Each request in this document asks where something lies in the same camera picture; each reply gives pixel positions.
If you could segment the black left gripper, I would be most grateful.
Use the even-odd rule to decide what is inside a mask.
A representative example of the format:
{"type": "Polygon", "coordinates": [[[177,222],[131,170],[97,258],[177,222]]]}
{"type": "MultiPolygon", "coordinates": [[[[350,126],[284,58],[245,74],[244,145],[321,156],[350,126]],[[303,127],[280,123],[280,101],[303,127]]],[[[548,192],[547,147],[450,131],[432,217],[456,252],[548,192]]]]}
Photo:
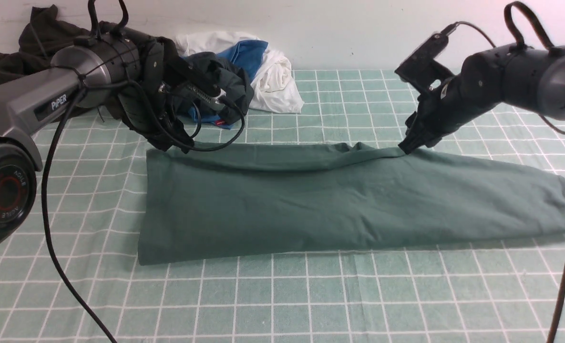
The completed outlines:
{"type": "Polygon", "coordinates": [[[192,151],[195,141],[175,119],[171,107],[171,91],[181,81],[180,74],[168,65],[169,61],[181,61],[172,42],[154,36],[124,39],[136,47],[138,59],[130,69],[137,69],[138,74],[117,96],[124,110],[123,123],[158,150],[176,147],[184,153],[192,151]]]}

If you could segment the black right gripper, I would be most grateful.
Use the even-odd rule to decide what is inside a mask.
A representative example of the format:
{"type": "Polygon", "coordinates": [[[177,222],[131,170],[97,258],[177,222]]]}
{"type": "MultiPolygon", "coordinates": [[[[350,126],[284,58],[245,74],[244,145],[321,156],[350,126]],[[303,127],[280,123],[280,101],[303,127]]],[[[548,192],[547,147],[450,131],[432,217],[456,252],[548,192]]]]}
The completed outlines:
{"type": "Polygon", "coordinates": [[[459,74],[435,81],[429,92],[420,93],[399,148],[407,155],[422,146],[431,148],[503,103],[504,70],[511,57],[506,51],[475,53],[465,59],[459,74]]]}

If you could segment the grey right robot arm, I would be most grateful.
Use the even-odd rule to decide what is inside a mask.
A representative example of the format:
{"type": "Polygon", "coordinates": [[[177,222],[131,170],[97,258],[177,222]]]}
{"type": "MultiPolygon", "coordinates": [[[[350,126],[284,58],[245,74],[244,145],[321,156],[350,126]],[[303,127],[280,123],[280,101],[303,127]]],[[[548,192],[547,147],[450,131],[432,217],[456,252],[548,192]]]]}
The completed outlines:
{"type": "Polygon", "coordinates": [[[437,145],[502,103],[565,120],[565,46],[500,46],[468,56],[458,74],[419,48],[396,74],[419,91],[417,110],[406,120],[399,144],[406,154],[437,145]]]}

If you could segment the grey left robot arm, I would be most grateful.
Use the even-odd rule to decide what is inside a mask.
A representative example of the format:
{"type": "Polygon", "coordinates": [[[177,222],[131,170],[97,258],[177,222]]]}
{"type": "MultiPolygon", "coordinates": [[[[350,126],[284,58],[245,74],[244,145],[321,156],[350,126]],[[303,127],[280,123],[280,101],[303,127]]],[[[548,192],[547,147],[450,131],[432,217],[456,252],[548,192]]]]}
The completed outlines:
{"type": "Polygon", "coordinates": [[[37,196],[40,150],[32,136],[75,109],[118,100],[122,122],[166,151],[193,139],[173,124],[166,96],[193,71],[145,33],[77,37],[44,71],[0,85],[0,243],[26,220],[37,196]]]}

